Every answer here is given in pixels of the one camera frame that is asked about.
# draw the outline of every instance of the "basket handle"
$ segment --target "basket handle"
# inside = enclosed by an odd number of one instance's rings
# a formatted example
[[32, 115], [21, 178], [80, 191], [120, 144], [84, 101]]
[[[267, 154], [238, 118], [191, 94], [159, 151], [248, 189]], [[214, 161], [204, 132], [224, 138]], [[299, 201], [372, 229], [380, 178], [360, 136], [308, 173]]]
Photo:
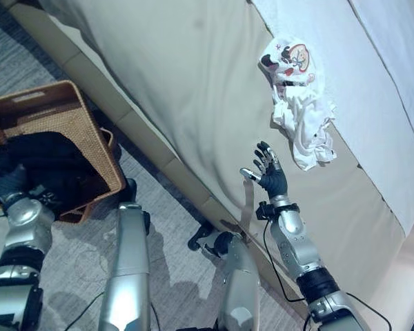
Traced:
[[22, 101], [36, 99], [36, 98], [39, 98], [39, 97], [44, 97], [45, 95], [46, 95], [46, 93], [43, 92], [43, 91], [30, 92], [30, 93], [25, 93], [23, 95], [19, 95], [18, 97], [12, 98], [11, 101], [13, 103], [18, 103], [18, 102], [22, 102]]

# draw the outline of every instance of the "robot finger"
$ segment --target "robot finger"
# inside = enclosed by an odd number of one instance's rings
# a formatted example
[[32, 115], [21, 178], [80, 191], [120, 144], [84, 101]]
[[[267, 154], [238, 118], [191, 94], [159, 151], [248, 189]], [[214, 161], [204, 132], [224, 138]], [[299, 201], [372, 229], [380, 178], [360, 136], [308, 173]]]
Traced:
[[273, 167], [276, 169], [276, 170], [280, 170], [281, 169], [281, 163], [279, 162], [279, 159], [277, 158], [277, 155], [276, 155], [276, 153], [271, 149], [271, 147], [269, 147], [268, 149], [267, 149], [267, 152], [269, 153], [269, 155], [270, 155], [270, 161], [271, 161], [271, 163], [273, 164]]
[[258, 160], [253, 160], [253, 163], [257, 166], [257, 168], [262, 174], [265, 174], [265, 168]]
[[267, 160], [266, 168], [270, 165], [270, 162], [272, 161], [270, 153], [268, 152], [268, 149], [270, 149], [270, 146], [265, 142], [261, 141], [257, 144], [257, 147], [262, 151], [262, 154], [265, 156], [265, 159]]
[[247, 168], [241, 168], [239, 171], [242, 176], [251, 179], [252, 181], [255, 181], [256, 183], [259, 183], [261, 181], [261, 175], [257, 174], [256, 172], [251, 171]]
[[264, 167], [265, 168], [268, 168], [268, 166], [270, 165], [270, 162], [267, 160], [267, 158], [265, 157], [265, 155], [263, 155], [259, 150], [255, 150], [255, 155], [257, 157], [259, 157], [259, 160], [261, 160], [261, 162], [264, 165]]

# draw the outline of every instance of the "white wall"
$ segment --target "white wall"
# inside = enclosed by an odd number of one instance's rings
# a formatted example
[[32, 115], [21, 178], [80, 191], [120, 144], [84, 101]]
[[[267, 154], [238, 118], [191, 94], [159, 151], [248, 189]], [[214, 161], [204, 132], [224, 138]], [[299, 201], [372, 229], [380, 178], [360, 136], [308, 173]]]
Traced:
[[[390, 320], [393, 330], [411, 329], [414, 323], [414, 226], [374, 294], [371, 305]], [[377, 315], [365, 312], [364, 316], [372, 330], [388, 329]]]

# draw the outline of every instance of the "floor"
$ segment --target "floor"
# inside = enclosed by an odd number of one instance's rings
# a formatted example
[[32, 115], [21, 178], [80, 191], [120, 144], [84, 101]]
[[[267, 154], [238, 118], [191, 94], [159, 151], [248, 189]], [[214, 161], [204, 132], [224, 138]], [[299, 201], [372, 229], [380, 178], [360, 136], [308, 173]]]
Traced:
[[[0, 96], [61, 79], [66, 75], [0, 6]], [[206, 220], [91, 102], [90, 107], [100, 125], [114, 132], [121, 168], [137, 181], [138, 201], [151, 214], [150, 293], [161, 329], [212, 326], [224, 294], [224, 262], [186, 246]], [[116, 198], [109, 198], [83, 223], [53, 225], [41, 274], [39, 330], [63, 330], [103, 290], [115, 249], [116, 205]], [[7, 229], [6, 219], [0, 220], [0, 253]], [[265, 281], [259, 295], [260, 330], [302, 329], [303, 320]], [[96, 330], [100, 306], [98, 299], [71, 330]]]

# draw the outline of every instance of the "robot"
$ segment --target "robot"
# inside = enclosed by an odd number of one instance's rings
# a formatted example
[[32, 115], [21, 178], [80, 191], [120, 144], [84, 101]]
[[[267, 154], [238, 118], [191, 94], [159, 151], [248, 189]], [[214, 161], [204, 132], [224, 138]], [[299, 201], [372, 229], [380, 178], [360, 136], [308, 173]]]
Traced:
[[[273, 149], [263, 141], [257, 147], [260, 162], [255, 164], [260, 173], [247, 168], [240, 172], [268, 193], [269, 203], [259, 204], [257, 218], [269, 222], [288, 275], [304, 295], [311, 318], [322, 331], [370, 330], [308, 238], [299, 207], [288, 198], [287, 180]], [[0, 200], [10, 228], [0, 258], [0, 330], [36, 330], [41, 313], [39, 280], [52, 245], [50, 227], [55, 215], [22, 190], [25, 176], [22, 167], [0, 174]], [[101, 331], [150, 329], [146, 245], [150, 215], [135, 203], [135, 196], [136, 184], [130, 179], [118, 207], [117, 254], [101, 308]], [[213, 328], [185, 330], [258, 330], [259, 275], [242, 236], [201, 228], [188, 246], [226, 260], [226, 293]]]

